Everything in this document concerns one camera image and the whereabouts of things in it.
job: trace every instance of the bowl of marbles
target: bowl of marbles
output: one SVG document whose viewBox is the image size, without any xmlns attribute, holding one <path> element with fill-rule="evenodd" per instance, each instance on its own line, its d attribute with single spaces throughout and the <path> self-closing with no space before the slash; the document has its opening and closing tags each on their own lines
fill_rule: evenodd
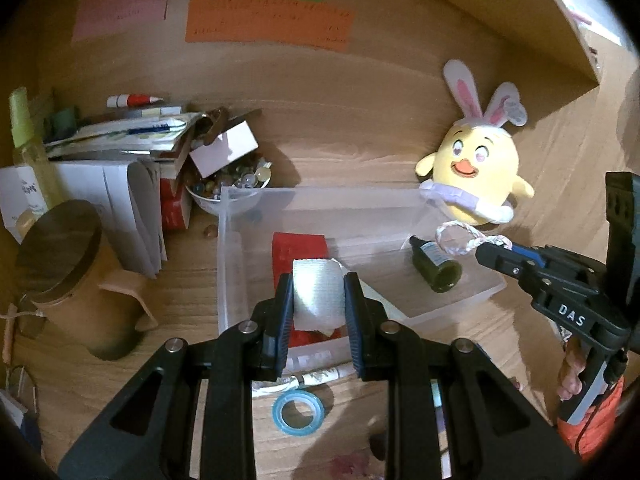
<svg viewBox="0 0 640 480">
<path fill-rule="evenodd" d="M 203 211 L 219 216 L 222 211 L 220 192 L 223 187 L 261 189 L 266 187 L 270 180 L 271 162 L 255 153 L 248 153 L 211 176 L 186 186 L 186 189 Z M 242 198 L 231 199 L 230 208 L 235 214 L 243 213 L 254 207 L 259 200 L 257 192 L 251 193 Z"/>
</svg>

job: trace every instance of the orange beak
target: orange beak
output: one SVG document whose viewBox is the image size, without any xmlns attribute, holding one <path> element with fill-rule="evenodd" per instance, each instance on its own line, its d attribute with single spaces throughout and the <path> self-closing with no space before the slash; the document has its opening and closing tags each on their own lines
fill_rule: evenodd
<svg viewBox="0 0 640 480">
<path fill-rule="evenodd" d="M 463 158 L 451 163 L 451 170 L 463 178 L 473 178 L 478 174 L 478 168 L 474 168 L 468 158 Z"/>
</svg>

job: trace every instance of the bunny ear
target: bunny ear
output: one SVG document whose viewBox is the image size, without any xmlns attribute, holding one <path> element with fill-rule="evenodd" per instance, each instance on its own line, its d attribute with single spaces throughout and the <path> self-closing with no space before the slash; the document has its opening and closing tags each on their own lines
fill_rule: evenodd
<svg viewBox="0 0 640 480">
<path fill-rule="evenodd" d="M 471 72 L 459 59 L 450 59 L 442 70 L 453 98 L 467 119 L 482 117 L 476 83 Z"/>
<path fill-rule="evenodd" d="M 524 113 L 524 122 L 522 122 L 522 119 L 514 121 L 514 118 L 512 118 L 505 110 L 504 103 L 507 100 L 509 102 L 520 104 L 520 93 L 518 92 L 516 85 L 509 82 L 502 83 L 495 89 L 494 96 L 491 97 L 491 102 L 489 102 L 489 105 L 484 112 L 484 120 L 498 127 L 502 126 L 507 121 L 511 121 L 516 124 L 516 126 L 523 126 L 527 121 L 526 111 L 524 111 L 524 108 L 520 105 L 522 113 Z"/>
</svg>

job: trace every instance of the brown mug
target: brown mug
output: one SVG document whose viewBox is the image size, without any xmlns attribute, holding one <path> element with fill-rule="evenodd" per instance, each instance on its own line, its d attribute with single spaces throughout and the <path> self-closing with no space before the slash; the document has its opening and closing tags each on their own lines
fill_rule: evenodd
<svg viewBox="0 0 640 480">
<path fill-rule="evenodd" d="M 39 218 L 16 266 L 33 304 L 97 358 L 125 356 L 158 326 L 150 280 L 122 269 L 86 201 L 63 202 Z"/>
</svg>

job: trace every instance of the pink inner ear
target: pink inner ear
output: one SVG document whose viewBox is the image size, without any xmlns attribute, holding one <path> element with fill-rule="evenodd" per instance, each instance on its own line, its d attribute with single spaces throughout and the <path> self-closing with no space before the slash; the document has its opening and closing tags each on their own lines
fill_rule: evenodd
<svg viewBox="0 0 640 480">
<path fill-rule="evenodd" d="M 489 117 L 489 122 L 491 124 L 497 124 L 504 117 L 504 102 L 511 96 L 505 95 L 502 99 L 500 99 L 500 104 L 495 109 L 495 112 L 491 114 Z"/>
<path fill-rule="evenodd" d="M 476 105 L 476 102 L 474 101 L 474 98 L 472 97 L 468 86 L 466 86 L 466 83 L 462 81 L 462 79 L 458 79 L 457 86 L 458 86 L 458 94 L 460 95 L 463 103 L 469 108 L 469 112 L 471 113 L 471 116 L 481 117 L 482 114 L 480 113 L 480 110 L 478 109 L 478 106 Z"/>
</svg>

